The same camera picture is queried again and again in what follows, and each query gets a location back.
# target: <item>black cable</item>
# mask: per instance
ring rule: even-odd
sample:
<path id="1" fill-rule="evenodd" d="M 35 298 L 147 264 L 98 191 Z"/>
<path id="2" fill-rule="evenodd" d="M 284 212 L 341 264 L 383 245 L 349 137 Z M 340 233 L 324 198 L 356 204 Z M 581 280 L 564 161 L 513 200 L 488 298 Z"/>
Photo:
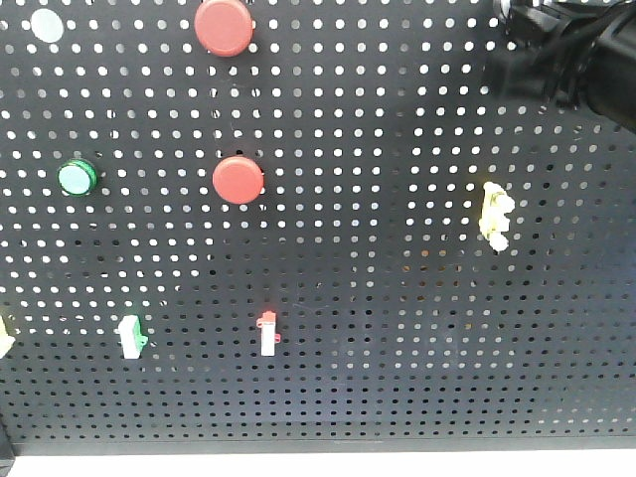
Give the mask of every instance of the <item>black cable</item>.
<path id="1" fill-rule="evenodd" d="M 558 38 L 547 43 L 543 48 L 541 48 L 537 55 L 533 59 L 533 64 L 537 64 L 540 62 L 544 62 L 546 60 L 551 59 L 552 57 L 560 54 L 563 50 L 573 47 L 576 44 L 597 37 L 601 33 L 609 27 L 614 20 L 616 20 L 620 15 L 624 14 L 626 11 L 631 8 L 634 10 L 633 14 L 636 15 L 636 3 L 632 3 L 631 0 L 621 0 L 611 6 L 609 6 L 605 12 L 594 22 L 589 25 L 585 25 L 580 30 L 567 35 L 563 38 Z M 624 10 L 615 11 L 616 7 L 625 7 Z"/>

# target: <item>green button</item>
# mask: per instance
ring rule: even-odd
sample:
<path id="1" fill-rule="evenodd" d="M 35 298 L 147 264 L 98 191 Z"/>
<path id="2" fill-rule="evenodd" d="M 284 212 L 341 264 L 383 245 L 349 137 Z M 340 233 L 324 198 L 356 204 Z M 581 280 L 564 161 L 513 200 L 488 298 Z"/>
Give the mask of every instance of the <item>green button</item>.
<path id="1" fill-rule="evenodd" d="M 87 196 L 97 186 L 97 171 L 88 161 L 72 159 L 58 170 L 58 182 L 71 196 Z"/>

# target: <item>perforated metal panel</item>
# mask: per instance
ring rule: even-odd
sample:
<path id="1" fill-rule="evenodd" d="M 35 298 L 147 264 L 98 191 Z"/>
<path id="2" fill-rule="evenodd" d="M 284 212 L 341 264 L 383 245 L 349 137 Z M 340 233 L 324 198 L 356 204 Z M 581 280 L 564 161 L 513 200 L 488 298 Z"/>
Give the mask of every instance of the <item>perforated metal panel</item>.
<path id="1" fill-rule="evenodd" d="M 490 0 L 247 3 L 249 51 L 219 59 L 198 0 L 0 1 L 16 451 L 634 445 L 634 135 L 489 96 Z M 212 187 L 238 151 L 249 206 Z M 57 186 L 72 157 L 88 197 Z M 518 203 L 500 254 L 488 180 Z"/>

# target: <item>red button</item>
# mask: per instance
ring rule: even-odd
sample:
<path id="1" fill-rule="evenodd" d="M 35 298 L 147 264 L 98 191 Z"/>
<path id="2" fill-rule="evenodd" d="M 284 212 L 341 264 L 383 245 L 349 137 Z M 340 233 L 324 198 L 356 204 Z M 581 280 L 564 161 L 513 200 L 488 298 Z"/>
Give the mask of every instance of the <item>red button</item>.
<path id="1" fill-rule="evenodd" d="M 235 57 L 251 42 L 251 15 L 239 0 L 206 0 L 197 10 L 195 32 L 206 50 Z"/>
<path id="2" fill-rule="evenodd" d="M 215 169 L 212 183 L 217 193 L 232 204 L 247 204 L 260 195 L 264 185 L 262 171 L 246 157 L 224 159 Z"/>

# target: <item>white floor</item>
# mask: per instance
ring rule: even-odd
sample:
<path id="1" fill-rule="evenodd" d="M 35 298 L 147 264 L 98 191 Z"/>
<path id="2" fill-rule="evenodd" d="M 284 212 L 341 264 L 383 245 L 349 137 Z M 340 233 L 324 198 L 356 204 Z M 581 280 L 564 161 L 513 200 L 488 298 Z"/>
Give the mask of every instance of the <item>white floor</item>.
<path id="1" fill-rule="evenodd" d="M 22 457 L 10 477 L 611 477 L 635 463 L 636 450 Z"/>

